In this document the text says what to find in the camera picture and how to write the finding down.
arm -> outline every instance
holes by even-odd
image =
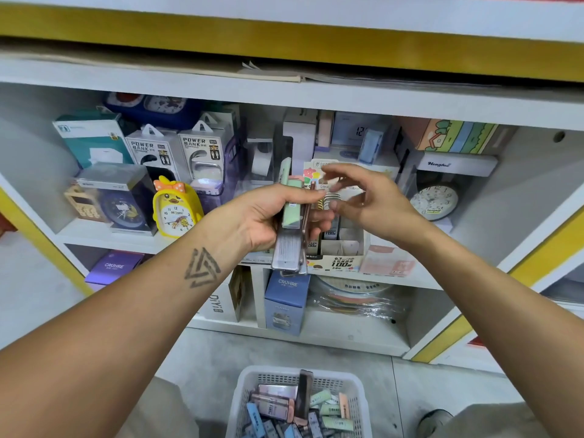
[[[203,218],[132,273],[0,352],[0,430],[18,437],[112,437],[180,333],[238,262],[270,247],[286,201],[324,194],[276,184]],[[312,236],[330,228],[332,211]]]
[[[409,251],[442,286],[551,436],[584,435],[584,321],[485,263],[425,220],[386,176],[323,167],[366,192],[334,210]]]

white plastic basket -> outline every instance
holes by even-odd
[[[310,370],[314,374],[312,393],[323,389],[333,394],[343,392],[349,399],[349,411],[354,424],[354,438],[373,438],[369,405],[365,398],[363,383],[352,373],[332,372],[328,370]],[[233,394],[229,423],[225,438],[241,438],[243,428],[249,423],[246,403],[250,392],[258,389],[258,384],[298,384],[299,368],[274,366],[249,366],[242,370]]]

yellow panel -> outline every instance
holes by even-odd
[[[86,296],[93,291],[85,284],[84,276],[55,247],[53,243],[36,227],[26,214],[0,189],[0,213],[8,219],[33,245],[69,278]]]
[[[584,207],[556,229],[509,274],[531,287],[582,249],[584,249]],[[412,360],[429,363],[472,330],[466,318],[459,316]]]
[[[580,43],[0,5],[0,35],[5,36],[584,82]]]

floor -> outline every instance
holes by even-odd
[[[19,233],[0,238],[0,259],[0,348],[82,300]],[[457,414],[470,404],[521,400],[501,375],[197,329],[182,333],[157,375],[179,385],[201,438],[219,437],[239,373],[252,364],[357,375],[376,438],[413,438],[420,417],[436,408]]]

tattoo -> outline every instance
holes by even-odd
[[[221,273],[221,269],[207,249],[203,248],[201,252],[198,249],[193,250],[193,257],[185,272],[185,279],[193,280],[191,289],[214,283],[218,273]]]

